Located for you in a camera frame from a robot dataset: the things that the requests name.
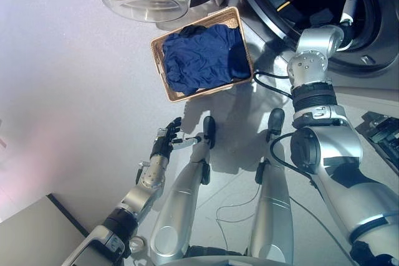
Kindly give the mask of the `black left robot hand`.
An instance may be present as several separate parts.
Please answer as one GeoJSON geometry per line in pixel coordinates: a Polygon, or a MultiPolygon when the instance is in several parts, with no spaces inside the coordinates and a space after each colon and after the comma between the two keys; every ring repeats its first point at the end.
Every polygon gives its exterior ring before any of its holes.
{"type": "Polygon", "coordinates": [[[199,143],[201,137],[177,138],[180,132],[181,117],[175,118],[165,128],[160,128],[153,143],[150,159],[154,156],[162,156],[170,159],[173,150],[181,150],[199,143]]]}

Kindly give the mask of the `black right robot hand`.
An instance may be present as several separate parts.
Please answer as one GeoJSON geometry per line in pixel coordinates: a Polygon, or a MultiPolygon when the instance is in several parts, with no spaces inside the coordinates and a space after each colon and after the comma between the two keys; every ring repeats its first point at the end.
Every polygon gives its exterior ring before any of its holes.
{"type": "MultiPolygon", "coordinates": [[[[342,13],[339,18],[338,25],[352,26],[355,20],[358,0],[345,0],[342,13]]],[[[333,21],[334,15],[329,8],[325,8],[310,16],[309,21],[311,26],[323,26],[330,24],[333,21]]]]}

